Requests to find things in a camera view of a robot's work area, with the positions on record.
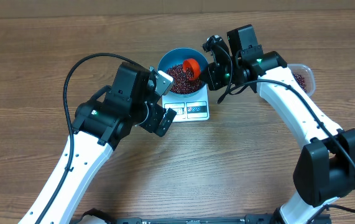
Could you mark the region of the red scoop with blue handle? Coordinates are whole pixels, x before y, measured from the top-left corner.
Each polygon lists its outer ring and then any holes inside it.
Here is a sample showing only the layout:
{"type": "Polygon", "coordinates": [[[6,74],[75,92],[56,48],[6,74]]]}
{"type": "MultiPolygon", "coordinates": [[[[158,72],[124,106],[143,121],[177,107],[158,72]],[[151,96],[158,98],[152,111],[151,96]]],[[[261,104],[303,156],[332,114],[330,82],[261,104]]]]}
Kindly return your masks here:
{"type": "Polygon", "coordinates": [[[183,71],[185,73],[190,73],[188,76],[190,81],[199,79],[201,73],[199,63],[193,58],[189,58],[183,61],[183,71]]]}

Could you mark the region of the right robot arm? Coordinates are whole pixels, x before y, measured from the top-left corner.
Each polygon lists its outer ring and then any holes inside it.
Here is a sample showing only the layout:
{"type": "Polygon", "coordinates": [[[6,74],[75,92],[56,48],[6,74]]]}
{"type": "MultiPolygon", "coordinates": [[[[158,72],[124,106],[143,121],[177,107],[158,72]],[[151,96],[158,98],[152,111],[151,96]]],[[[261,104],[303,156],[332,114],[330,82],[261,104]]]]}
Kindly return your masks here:
{"type": "Polygon", "coordinates": [[[317,107],[277,52],[264,52],[252,25],[213,35],[203,44],[213,56],[201,73],[211,91],[237,95],[251,88],[268,102],[292,132],[300,148],[293,172],[292,198],[265,215],[247,215],[254,223],[329,223],[323,215],[355,190],[355,129],[344,130],[317,107]]]}

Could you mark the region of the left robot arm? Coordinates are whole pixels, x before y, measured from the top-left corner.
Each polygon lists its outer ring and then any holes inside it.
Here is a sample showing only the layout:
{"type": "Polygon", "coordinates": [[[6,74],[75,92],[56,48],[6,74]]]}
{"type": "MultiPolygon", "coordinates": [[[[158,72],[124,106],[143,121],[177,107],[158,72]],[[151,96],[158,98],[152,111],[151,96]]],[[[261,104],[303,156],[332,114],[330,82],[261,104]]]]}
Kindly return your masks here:
{"type": "Polygon", "coordinates": [[[69,223],[93,177],[133,126],[165,135],[176,112],[157,102],[172,86],[173,78],[161,70],[123,62],[112,85],[77,107],[62,156],[20,222],[69,223]]]}

